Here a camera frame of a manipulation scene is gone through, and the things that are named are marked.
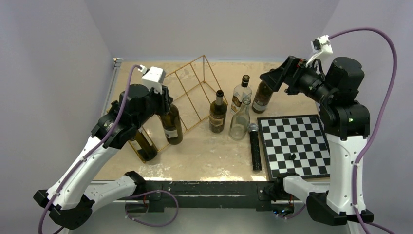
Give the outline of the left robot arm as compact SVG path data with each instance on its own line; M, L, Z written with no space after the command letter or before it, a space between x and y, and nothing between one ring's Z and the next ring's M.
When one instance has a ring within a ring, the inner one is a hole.
M98 120L84 149L61 179L49 189L34 194L44 214L61 228L74 230L93 212L115 200L140 199L146 195L147 183L135 171L126 172L100 188L91 188L90 183L108 160L135 138L148 119L166 114L172 102L165 85L160 90L142 84L128 86Z

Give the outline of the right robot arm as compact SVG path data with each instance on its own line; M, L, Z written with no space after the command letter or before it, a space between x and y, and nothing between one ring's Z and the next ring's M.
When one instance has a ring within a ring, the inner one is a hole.
M338 226L347 222L371 223L374 214L366 208L362 192L362 152L370 136L370 112L356 100L364 79L361 64L352 58L333 59L327 73L306 66L306 60L289 56L282 65L260 75L277 92L302 93L319 104L319 117L330 153L330 185L325 192L287 172L276 177L268 194L273 198L292 195L304 202L310 217Z

